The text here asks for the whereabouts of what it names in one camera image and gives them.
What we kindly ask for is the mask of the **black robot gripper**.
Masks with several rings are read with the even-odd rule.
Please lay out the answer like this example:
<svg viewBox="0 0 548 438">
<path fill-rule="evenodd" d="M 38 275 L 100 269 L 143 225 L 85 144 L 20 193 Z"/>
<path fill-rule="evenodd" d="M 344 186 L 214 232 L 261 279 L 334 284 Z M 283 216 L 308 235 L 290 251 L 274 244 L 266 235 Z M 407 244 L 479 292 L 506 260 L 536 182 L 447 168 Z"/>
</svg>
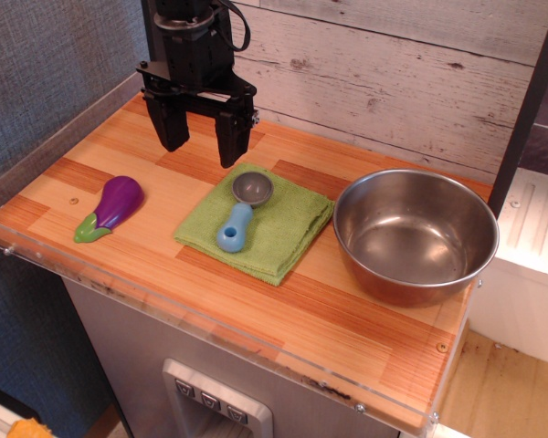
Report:
<svg viewBox="0 0 548 438">
<path fill-rule="evenodd" d="M 170 91 L 152 94 L 143 84 L 143 98 L 161 144 L 174 152 L 189 141 L 186 114 L 216 121 L 216 138 L 223 168 L 230 168 L 248 151 L 251 126 L 257 121 L 256 88 L 234 73 L 235 47 L 226 19 L 161 19 Z"/>
</svg>

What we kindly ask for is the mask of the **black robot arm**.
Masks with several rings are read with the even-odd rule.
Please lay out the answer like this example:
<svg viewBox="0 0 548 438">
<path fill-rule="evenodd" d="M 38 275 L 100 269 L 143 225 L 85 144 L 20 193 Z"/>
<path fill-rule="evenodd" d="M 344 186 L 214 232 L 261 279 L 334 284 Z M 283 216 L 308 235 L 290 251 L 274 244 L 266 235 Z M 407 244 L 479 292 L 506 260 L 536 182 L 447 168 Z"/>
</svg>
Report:
<svg viewBox="0 0 548 438">
<path fill-rule="evenodd" d="M 220 163 L 229 168 L 247 152 L 258 122 L 256 88 L 234 71 L 235 54 L 248 48 L 232 36 L 231 15 L 241 12 L 230 1 L 158 1 L 153 26 L 162 38 L 164 58 L 143 61 L 142 96 L 161 144 L 175 151 L 190 135 L 190 113 L 214 120 Z"/>
</svg>

